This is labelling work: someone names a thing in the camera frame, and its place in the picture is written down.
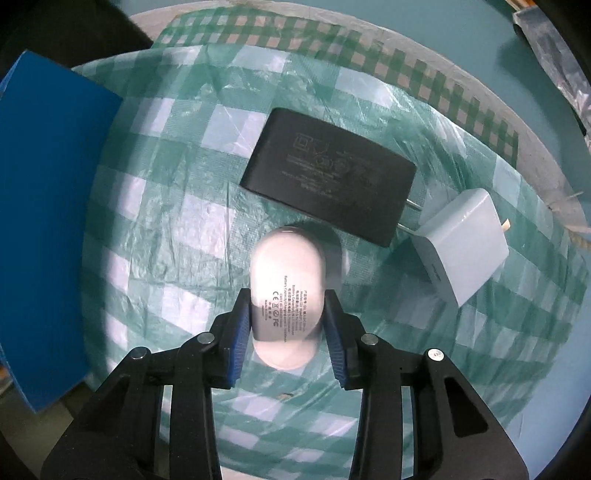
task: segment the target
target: white wall charger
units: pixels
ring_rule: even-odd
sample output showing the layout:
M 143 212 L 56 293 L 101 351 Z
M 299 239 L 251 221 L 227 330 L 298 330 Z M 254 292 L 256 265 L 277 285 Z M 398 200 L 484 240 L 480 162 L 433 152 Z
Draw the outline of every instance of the white wall charger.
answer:
M 491 196 L 465 190 L 411 236 L 441 298 L 461 307 L 509 255 Z

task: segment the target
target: blue board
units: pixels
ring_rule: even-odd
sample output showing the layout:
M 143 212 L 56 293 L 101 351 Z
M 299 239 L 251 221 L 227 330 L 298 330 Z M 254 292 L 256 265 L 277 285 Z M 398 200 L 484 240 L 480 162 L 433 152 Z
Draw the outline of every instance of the blue board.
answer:
M 121 98 L 32 52 L 0 83 L 0 362 L 42 410 L 88 373 L 86 204 Z

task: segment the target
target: green and white checkered pattern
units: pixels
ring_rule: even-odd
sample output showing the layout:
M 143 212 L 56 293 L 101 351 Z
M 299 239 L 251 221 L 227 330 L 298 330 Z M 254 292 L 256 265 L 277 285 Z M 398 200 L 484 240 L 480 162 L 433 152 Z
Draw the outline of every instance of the green and white checkered pattern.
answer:
M 170 349 L 207 329 L 249 286 L 249 253 L 261 237 L 303 222 L 327 257 L 334 248 L 343 258 L 339 297 L 367 331 L 408 351 L 443 350 L 505 424 L 528 403 L 569 337 L 587 268 L 533 189 L 473 136 L 373 76 L 279 50 L 162 48 L 75 70 L 124 99 L 87 214 L 82 305 L 93 385 L 134 346 Z M 512 225 L 505 265 L 457 310 L 437 297 L 406 234 L 380 248 L 240 188 L 275 107 L 415 163 L 410 197 L 424 209 L 404 212 L 411 228 L 458 192 L 487 189 Z M 324 343 L 293 372 L 262 364 L 250 346 L 237 388 L 215 390 L 213 401 L 223 465 L 265 478 L 348 476 L 361 394 L 339 388 Z M 163 406 L 166 436 L 170 391 Z
M 368 73 L 427 102 L 510 165 L 517 164 L 519 136 L 505 118 L 481 108 L 477 97 L 424 61 L 358 31 L 246 6 L 219 7 L 175 18 L 153 48 L 208 43 L 275 48 Z

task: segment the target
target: metal screw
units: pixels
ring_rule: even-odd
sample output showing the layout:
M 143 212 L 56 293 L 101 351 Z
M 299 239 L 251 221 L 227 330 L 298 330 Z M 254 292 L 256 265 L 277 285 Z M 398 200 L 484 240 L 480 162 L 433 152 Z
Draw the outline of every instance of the metal screw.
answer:
M 443 355 L 443 352 L 437 348 L 431 348 L 427 352 L 427 355 L 429 356 L 429 358 L 431 360 L 435 360 L 436 362 L 440 362 L 441 360 L 443 360 L 445 358 L 445 355 Z
M 373 333 L 364 333 L 361 336 L 361 341 L 366 345 L 375 345 L 379 341 L 379 337 Z
M 131 358 L 139 360 L 147 355 L 148 349 L 144 346 L 137 346 L 132 351 L 130 351 Z
M 212 332 L 203 332 L 197 335 L 197 341 L 204 345 L 208 345 L 216 339 L 216 336 Z

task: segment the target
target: white power bank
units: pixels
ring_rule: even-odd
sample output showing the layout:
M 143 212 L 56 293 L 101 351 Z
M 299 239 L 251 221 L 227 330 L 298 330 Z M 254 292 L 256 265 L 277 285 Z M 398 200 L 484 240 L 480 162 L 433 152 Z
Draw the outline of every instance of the white power bank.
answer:
M 251 256 L 252 333 L 263 362 L 292 370 L 312 359 L 324 285 L 323 253 L 302 230 L 282 227 L 258 242 Z

